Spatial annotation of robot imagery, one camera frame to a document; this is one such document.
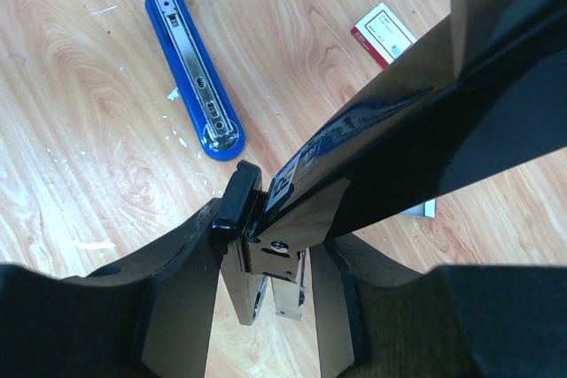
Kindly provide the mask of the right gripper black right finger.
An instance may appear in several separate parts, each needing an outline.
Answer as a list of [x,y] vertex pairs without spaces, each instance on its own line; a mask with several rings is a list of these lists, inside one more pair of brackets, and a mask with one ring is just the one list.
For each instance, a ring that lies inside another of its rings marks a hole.
[[566,271],[425,274],[345,235],[310,251],[324,377],[563,377]]

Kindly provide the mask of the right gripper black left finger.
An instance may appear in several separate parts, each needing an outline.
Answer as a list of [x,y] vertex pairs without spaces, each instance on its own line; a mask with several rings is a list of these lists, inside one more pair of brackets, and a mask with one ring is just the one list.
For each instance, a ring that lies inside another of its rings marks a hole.
[[182,225],[80,277],[1,267],[4,377],[201,377],[220,260],[213,199]]

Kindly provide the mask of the small black clip object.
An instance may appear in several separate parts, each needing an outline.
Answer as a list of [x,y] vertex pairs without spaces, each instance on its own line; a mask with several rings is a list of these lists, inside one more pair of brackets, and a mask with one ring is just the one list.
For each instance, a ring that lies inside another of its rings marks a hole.
[[276,173],[237,164],[214,228],[240,323],[300,254],[566,144],[566,0],[450,0],[450,12]]

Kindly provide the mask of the blue black stapler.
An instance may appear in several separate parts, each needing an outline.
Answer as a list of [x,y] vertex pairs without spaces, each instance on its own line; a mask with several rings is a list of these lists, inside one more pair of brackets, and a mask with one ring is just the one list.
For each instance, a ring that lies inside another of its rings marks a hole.
[[205,153],[213,159],[236,158],[245,131],[183,0],[145,0],[179,94]]

